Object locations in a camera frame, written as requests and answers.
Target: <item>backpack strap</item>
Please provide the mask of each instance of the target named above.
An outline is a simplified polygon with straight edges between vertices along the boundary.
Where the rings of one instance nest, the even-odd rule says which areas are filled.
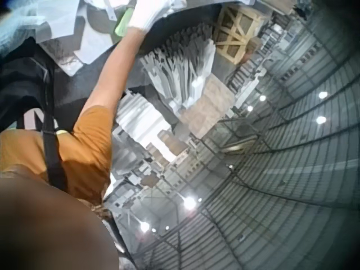
[[[135,266],[135,268],[138,269],[134,259],[132,258],[131,254],[128,250],[128,247],[125,244],[125,241],[124,241],[122,235],[120,234],[119,228],[116,225],[116,221],[115,221],[113,215],[111,215],[111,217],[108,218],[106,221],[110,225],[110,228],[111,228],[112,232],[114,233],[115,239],[124,249],[124,254],[122,254],[122,256],[127,258]]]
[[[59,155],[59,141],[54,126],[54,95],[53,95],[53,69],[48,71],[49,83],[44,84],[45,111],[43,123],[43,143],[45,163],[49,184],[64,192],[67,191],[67,180]]]

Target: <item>wooden pallet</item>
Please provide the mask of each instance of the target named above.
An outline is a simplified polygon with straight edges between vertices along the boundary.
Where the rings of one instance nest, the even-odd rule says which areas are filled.
[[[249,40],[266,19],[267,15],[250,7],[236,4],[223,6],[213,34],[218,53],[237,65],[246,52]]]

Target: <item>orange shirt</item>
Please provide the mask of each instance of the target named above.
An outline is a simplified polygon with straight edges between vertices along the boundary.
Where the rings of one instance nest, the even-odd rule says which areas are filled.
[[[100,205],[110,184],[113,116],[103,106],[83,113],[72,134],[57,135],[59,154],[71,196]],[[6,130],[0,134],[0,172],[23,165],[48,182],[40,132]]]

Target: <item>hand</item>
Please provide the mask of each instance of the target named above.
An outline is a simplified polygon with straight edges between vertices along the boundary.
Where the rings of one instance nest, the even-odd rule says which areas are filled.
[[[186,7],[186,4],[186,0],[137,0],[128,26],[148,32],[158,19]]]
[[[36,16],[37,5],[20,7],[0,18],[0,55],[7,55],[33,35],[31,29],[45,22]]]

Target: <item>black strap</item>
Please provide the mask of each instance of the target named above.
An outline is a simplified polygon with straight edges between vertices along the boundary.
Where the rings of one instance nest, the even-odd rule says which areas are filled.
[[[106,220],[106,221],[110,225],[110,228],[111,228],[112,232],[114,233],[114,236],[115,236],[117,242],[124,248],[124,255],[123,256],[126,257],[135,266],[136,269],[138,269],[134,259],[132,258],[131,254],[130,254],[130,252],[128,250],[128,247],[125,244],[125,241],[124,241],[123,237],[120,234],[119,228],[116,225],[116,221],[115,221],[113,215],[111,215],[111,218]]]
[[[49,80],[45,93],[45,112],[43,124],[43,142],[45,162],[49,184],[64,192],[67,191],[66,174],[59,156],[59,142],[54,126],[53,70],[49,70]]]

